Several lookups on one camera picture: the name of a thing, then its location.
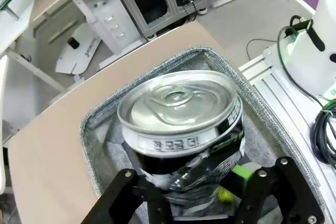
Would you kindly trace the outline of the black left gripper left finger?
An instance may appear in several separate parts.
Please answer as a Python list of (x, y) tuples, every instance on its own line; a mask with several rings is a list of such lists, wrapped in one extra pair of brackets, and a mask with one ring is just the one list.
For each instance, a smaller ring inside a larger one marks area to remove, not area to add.
[(129, 223), (147, 203), (149, 223), (173, 223), (169, 201), (161, 190), (133, 169), (120, 170), (97, 200), (83, 223)]

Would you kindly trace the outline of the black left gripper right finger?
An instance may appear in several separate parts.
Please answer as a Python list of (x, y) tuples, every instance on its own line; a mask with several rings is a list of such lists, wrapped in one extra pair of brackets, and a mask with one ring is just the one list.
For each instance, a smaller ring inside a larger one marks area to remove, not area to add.
[(313, 192), (291, 157), (281, 157), (272, 167), (261, 167), (249, 178), (233, 223), (257, 223), (265, 199), (273, 195), (282, 223), (324, 223)]

